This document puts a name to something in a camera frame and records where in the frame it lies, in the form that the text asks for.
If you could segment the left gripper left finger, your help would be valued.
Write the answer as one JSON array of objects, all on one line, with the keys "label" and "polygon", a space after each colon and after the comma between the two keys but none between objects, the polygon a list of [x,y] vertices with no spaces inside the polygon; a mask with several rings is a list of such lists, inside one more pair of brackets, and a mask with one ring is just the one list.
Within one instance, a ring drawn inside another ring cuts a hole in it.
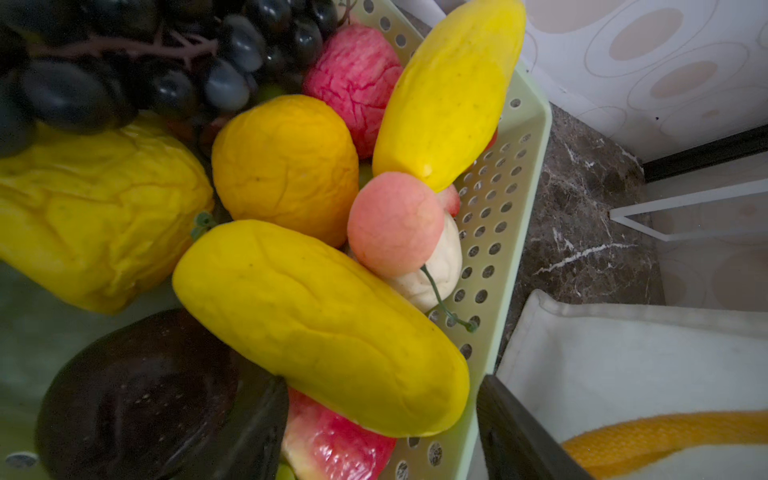
[{"label": "left gripper left finger", "polygon": [[275,479],[289,413],[284,378],[245,362],[223,426],[185,464],[181,479]]}]

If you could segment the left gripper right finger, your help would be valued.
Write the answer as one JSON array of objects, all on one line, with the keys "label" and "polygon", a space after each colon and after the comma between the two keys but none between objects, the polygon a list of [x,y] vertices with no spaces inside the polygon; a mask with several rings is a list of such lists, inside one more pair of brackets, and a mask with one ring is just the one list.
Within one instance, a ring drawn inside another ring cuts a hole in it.
[{"label": "left gripper right finger", "polygon": [[589,479],[591,475],[555,441],[502,381],[483,378],[476,413],[488,477]]}]

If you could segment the white grocery bag yellow handles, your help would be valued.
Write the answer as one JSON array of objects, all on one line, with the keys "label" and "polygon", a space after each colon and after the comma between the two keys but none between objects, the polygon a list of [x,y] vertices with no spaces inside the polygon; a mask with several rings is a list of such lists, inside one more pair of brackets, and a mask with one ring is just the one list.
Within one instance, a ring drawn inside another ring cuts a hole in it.
[{"label": "white grocery bag yellow handles", "polygon": [[763,479],[767,317],[533,292],[498,377],[589,479]]}]

